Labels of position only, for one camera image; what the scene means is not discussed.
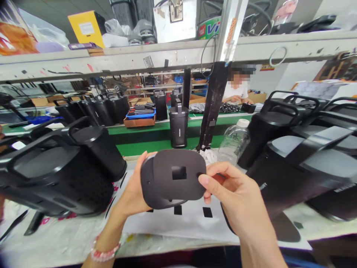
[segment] bottle cap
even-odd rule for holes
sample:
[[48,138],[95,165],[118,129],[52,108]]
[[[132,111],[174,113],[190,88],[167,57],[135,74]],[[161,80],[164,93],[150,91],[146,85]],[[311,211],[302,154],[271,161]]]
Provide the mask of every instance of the bottle cap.
[[249,120],[247,119],[239,119],[237,122],[237,126],[239,126],[240,128],[247,128],[249,125]]

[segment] fingernail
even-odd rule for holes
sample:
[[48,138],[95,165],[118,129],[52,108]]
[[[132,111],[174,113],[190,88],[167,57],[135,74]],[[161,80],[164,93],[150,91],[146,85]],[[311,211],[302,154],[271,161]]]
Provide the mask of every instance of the fingernail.
[[207,185],[209,182],[209,176],[207,176],[206,174],[202,174],[198,177],[198,181],[202,185]]

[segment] white shirt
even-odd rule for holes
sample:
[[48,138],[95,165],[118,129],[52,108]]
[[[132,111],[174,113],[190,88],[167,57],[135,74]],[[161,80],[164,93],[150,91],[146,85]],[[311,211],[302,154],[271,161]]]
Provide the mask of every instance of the white shirt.
[[224,90],[223,99],[229,98],[234,95],[238,95],[242,99],[248,98],[248,81],[243,81],[237,89],[234,89],[231,85],[231,81],[228,81],[226,89]]

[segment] worker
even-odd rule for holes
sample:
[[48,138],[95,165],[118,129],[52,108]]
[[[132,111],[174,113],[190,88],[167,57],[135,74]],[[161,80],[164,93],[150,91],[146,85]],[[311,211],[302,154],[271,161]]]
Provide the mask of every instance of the worker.
[[[139,157],[133,175],[119,201],[112,208],[83,268],[112,267],[115,252],[120,248],[119,240],[126,219],[151,209],[144,201],[140,179],[141,165],[151,154],[144,152]],[[209,165],[207,174],[200,175],[198,179],[206,188],[203,195],[205,203],[211,202],[211,194],[218,198],[232,230],[239,236],[243,268],[287,268],[258,184],[228,162]]]
[[238,104],[241,101],[241,103],[254,104],[248,98],[248,81],[255,70],[255,65],[235,65],[232,63],[229,68],[228,81],[222,102]]

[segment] hand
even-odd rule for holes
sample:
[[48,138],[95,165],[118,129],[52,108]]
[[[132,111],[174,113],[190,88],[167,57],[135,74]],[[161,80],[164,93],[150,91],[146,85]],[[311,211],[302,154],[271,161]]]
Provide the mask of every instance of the hand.
[[207,174],[200,175],[199,182],[207,190],[203,195],[205,203],[211,202],[211,194],[217,197],[241,239],[255,245],[263,241],[277,243],[259,186],[253,179],[229,162],[217,162],[207,167]]
[[254,102],[249,98],[241,99],[241,102],[242,103],[247,103],[247,104],[254,104]]
[[157,152],[148,154],[148,152],[145,151],[139,157],[134,169],[134,174],[130,177],[122,196],[113,208],[111,213],[113,216],[118,215],[127,218],[131,215],[151,210],[142,195],[140,170],[144,160],[148,156],[156,153]]
[[230,102],[238,102],[241,99],[239,95],[234,95],[229,98]]

